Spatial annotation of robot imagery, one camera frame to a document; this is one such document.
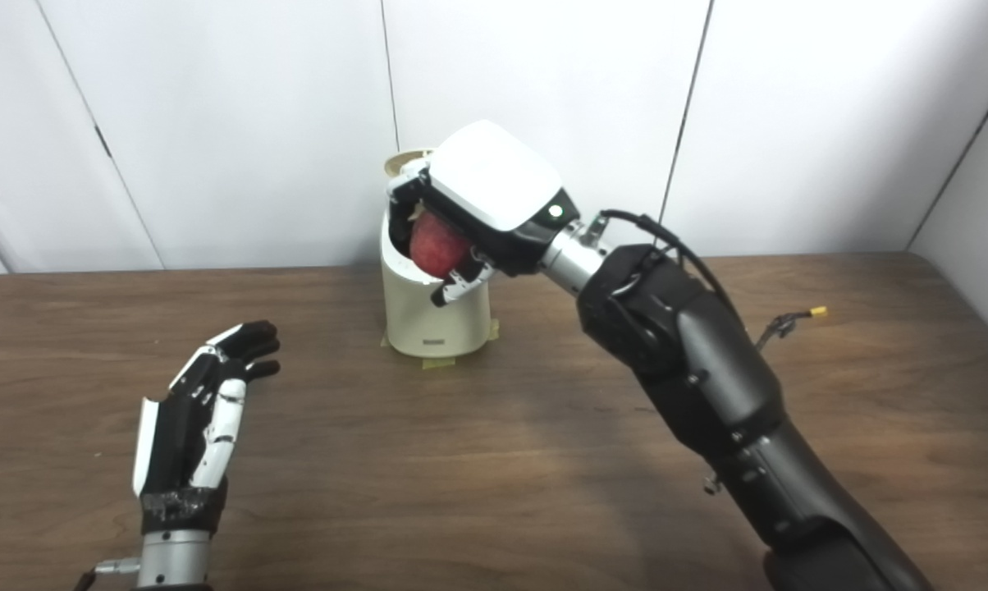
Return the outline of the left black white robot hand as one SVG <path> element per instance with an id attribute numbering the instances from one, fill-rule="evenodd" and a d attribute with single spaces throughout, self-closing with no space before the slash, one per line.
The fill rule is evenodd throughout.
<path id="1" fill-rule="evenodd" d="M 280 345 L 266 319 L 232 326 L 191 353 L 163 400 L 142 400 L 131 475 L 142 535 L 217 532 L 248 386 L 279 373 Z"/>

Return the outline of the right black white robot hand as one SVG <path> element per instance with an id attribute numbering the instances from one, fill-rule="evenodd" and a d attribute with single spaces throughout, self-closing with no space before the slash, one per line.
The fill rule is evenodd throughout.
<path id="1" fill-rule="evenodd" d="M 423 206 L 460 236 L 465 252 L 431 294 L 437 308 L 463 298 L 495 273 L 540 273 L 554 239 L 580 212 L 556 169 L 491 121 L 468 124 L 425 157 L 413 158 L 387 186 L 392 243 L 408 252 L 411 220 Z"/>

